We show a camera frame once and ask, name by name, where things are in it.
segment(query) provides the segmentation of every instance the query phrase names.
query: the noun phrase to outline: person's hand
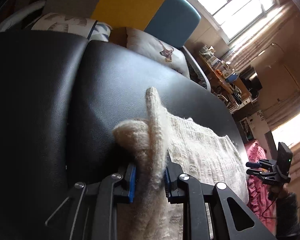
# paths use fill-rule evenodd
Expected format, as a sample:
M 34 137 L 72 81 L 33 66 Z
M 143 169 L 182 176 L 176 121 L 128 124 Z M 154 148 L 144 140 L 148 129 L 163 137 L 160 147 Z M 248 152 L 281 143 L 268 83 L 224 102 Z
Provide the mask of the person's hand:
M 278 196 L 278 199 L 285 198 L 289 195 L 287 184 L 284 184 L 282 187 L 268 185 L 267 188 L 269 192 L 273 192 L 276 196 Z

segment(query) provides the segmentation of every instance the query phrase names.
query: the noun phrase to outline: yellow panel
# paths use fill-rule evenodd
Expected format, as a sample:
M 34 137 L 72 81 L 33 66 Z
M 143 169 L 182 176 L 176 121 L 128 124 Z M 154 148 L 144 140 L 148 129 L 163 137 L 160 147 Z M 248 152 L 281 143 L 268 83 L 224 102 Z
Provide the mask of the yellow panel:
M 113 28 L 144 30 L 164 0 L 100 0 L 91 18 Z

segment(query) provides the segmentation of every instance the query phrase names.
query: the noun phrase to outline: pink ruffled bedding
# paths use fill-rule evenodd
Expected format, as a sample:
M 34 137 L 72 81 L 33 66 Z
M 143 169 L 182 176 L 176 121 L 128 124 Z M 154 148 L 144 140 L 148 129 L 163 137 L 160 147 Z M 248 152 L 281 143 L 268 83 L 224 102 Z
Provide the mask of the pink ruffled bedding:
M 245 144 L 245 149 L 250 162 L 266 159 L 266 153 L 260 146 L 258 140 L 250 141 Z M 270 232 L 274 233 L 276 220 L 271 218 L 275 217 L 275 203 L 262 216 L 262 213 L 271 204 L 271 201 L 268 199 L 266 185 L 263 185 L 257 177 L 250 176 L 248 179 L 248 192 L 249 202 L 247 206 L 256 214 Z

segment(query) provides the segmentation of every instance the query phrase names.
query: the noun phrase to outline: white blanket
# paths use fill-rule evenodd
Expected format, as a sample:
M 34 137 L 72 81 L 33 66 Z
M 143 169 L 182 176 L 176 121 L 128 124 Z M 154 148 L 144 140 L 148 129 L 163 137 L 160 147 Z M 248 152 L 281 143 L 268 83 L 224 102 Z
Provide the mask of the white blanket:
M 162 182 L 167 149 L 185 173 L 202 183 L 225 182 L 248 202 L 244 160 L 228 136 L 168 113 L 153 87 L 146 105 L 147 120 L 123 121 L 113 130 L 116 142 L 135 156 L 138 176 L 134 203 L 118 207 L 119 240 L 182 239 L 182 205 L 167 202 Z

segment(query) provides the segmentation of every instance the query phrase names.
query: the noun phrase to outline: deer print pillow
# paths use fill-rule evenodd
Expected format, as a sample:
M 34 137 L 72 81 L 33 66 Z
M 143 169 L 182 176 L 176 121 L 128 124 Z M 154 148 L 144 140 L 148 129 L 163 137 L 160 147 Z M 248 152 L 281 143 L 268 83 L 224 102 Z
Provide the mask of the deer print pillow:
M 88 40 L 109 41 L 111 27 L 96 20 L 73 17 L 61 13 L 48 13 L 42 16 L 31 28 L 40 31 L 73 33 Z
M 128 27 L 126 29 L 128 49 L 162 63 L 190 78 L 186 58 L 180 50 L 143 31 Z

